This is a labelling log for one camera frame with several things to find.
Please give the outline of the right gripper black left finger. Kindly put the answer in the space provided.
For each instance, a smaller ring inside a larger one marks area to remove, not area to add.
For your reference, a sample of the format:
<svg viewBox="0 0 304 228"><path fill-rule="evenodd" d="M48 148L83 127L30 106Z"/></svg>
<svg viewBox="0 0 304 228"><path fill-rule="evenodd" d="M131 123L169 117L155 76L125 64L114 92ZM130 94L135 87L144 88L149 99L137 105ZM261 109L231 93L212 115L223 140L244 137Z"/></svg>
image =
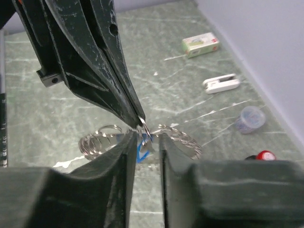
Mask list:
<svg viewBox="0 0 304 228"><path fill-rule="evenodd" d="M2 168L1 227L128 227L136 148L136 134L129 133L70 173L48 167Z"/></svg>

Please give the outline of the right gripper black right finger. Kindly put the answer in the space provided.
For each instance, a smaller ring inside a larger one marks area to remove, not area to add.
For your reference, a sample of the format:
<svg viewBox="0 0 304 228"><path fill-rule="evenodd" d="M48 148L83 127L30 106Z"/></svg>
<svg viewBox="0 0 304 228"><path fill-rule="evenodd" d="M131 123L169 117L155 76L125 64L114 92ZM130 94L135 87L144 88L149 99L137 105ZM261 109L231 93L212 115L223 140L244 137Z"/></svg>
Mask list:
<svg viewBox="0 0 304 228"><path fill-rule="evenodd" d="M292 161L193 160L159 139L167 228L301 228L304 171Z"/></svg>

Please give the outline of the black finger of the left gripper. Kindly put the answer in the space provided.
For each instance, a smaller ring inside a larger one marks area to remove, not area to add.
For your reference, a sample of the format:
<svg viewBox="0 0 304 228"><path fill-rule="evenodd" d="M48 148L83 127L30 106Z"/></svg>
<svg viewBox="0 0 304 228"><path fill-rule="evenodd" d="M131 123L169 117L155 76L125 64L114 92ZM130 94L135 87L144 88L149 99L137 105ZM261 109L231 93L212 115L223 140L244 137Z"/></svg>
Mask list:
<svg viewBox="0 0 304 228"><path fill-rule="evenodd" d="M114 2L112 0L92 0L91 6L95 15L100 35L106 45L104 48L109 62L121 83L136 116L145 118L143 108L137 97L127 70L121 40L118 33Z"/></svg>
<svg viewBox="0 0 304 228"><path fill-rule="evenodd" d="M91 0L14 0L41 65L46 86L64 82L77 97L114 114L130 127L140 125L113 70Z"/></svg>

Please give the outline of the clear cup of paperclips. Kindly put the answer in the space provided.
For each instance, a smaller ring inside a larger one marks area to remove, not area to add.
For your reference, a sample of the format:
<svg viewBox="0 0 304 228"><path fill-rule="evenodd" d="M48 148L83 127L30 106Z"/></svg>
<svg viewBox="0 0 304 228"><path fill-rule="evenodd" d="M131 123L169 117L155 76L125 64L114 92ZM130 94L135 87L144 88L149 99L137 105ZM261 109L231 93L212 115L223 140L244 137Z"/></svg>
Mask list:
<svg viewBox="0 0 304 228"><path fill-rule="evenodd" d="M261 128L266 122L266 116L256 106L245 107L235 121L235 127L242 134L249 134Z"/></svg>

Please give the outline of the green white staple box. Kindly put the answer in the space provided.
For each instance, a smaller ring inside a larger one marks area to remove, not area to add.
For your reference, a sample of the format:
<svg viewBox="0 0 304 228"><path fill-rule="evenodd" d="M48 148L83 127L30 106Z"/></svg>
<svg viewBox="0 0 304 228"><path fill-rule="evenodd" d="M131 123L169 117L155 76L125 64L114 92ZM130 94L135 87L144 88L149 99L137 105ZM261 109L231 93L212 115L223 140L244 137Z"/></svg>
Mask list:
<svg viewBox="0 0 304 228"><path fill-rule="evenodd" d="M220 41L212 32L182 40L183 51L188 58L216 51L219 45Z"/></svg>

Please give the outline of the white stapler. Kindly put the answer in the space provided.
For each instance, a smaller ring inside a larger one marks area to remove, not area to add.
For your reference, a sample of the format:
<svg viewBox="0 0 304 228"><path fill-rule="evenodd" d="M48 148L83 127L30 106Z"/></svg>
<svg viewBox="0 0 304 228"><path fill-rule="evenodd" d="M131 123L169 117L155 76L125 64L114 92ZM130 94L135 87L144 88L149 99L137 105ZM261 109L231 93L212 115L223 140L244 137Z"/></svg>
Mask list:
<svg viewBox="0 0 304 228"><path fill-rule="evenodd" d="M237 78L236 74L228 74L206 79L202 85L207 94L215 94L239 87L240 80Z"/></svg>

